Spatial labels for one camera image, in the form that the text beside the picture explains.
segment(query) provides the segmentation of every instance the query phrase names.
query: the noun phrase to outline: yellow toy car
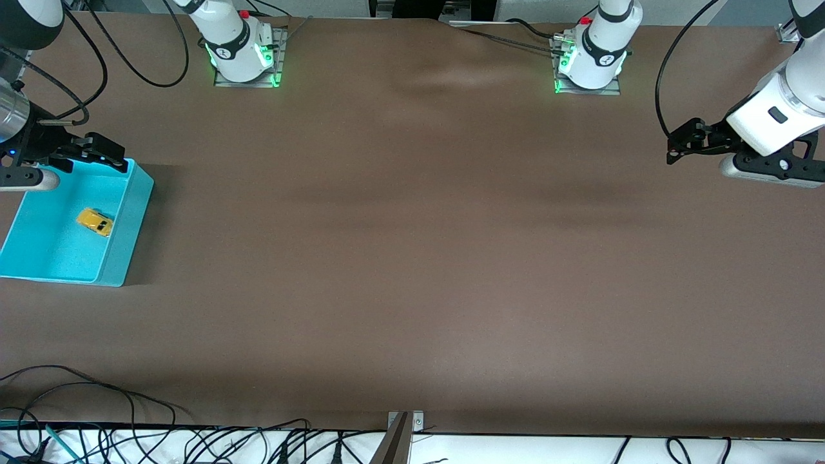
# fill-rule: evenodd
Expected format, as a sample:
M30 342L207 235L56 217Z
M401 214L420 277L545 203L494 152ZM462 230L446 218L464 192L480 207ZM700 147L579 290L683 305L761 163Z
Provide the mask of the yellow toy car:
M98 235L108 237L111 234L111 228L115 222L92 208L86 208L80 211L78 215L78 224L93 230Z

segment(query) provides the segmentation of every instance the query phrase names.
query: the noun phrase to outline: blue plastic bin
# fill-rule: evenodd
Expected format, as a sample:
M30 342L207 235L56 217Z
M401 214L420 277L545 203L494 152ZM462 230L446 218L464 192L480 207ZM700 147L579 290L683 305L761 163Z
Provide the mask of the blue plastic bin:
M0 250L0 277L38 282L121 286L132 259L154 181L129 159L126 174L75 163L49 192L26 192ZM78 224L84 208L115 224L102 237Z

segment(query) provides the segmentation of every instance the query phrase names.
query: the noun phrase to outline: silver metal cylinder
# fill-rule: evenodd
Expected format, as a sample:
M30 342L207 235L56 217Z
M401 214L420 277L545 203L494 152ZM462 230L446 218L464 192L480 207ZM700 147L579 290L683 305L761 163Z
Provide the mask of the silver metal cylinder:
M11 139L29 119L29 99L0 78L0 143Z

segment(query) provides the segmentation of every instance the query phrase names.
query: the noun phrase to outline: table surface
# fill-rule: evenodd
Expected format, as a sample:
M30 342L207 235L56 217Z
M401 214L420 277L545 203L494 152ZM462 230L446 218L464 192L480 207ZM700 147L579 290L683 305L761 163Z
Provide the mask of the table surface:
M639 30L620 97L554 94L541 53L425 20L312 19L278 89L213 88L192 46L161 89L78 16L110 81L76 132L124 145L156 187L124 287L0 281L4 371L68 364L200 424L415 409L460 432L825 432L825 189L665 164L653 83L677 28ZM150 78L177 75L168 17L103 19ZM792 48L697 27L662 86L671 128L717 121ZM70 25L35 62L80 95L98 84ZM19 200L0 196L0 234ZM83 388L41 411L128 420Z

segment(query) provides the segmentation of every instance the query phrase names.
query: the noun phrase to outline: brown table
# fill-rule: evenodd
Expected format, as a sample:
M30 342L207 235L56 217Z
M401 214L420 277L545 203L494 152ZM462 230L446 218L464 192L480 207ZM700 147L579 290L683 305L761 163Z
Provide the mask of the brown table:
M79 16L111 81L78 132L119 141L156 187L126 286L0 282L4 371L68 364L200 424L420 409L440 431L825 433L825 189L665 164L653 83L676 28L639 30L621 97L555 95L541 54L417 20L310 20L272 90L213 88L192 47L186 80L158 89ZM149 77L176 75L169 18L104 21ZM697 27L663 85L671 128L717 121L791 49ZM97 85L70 25L35 57ZM19 198L0 196L2 232ZM127 420L100 391L49 405Z

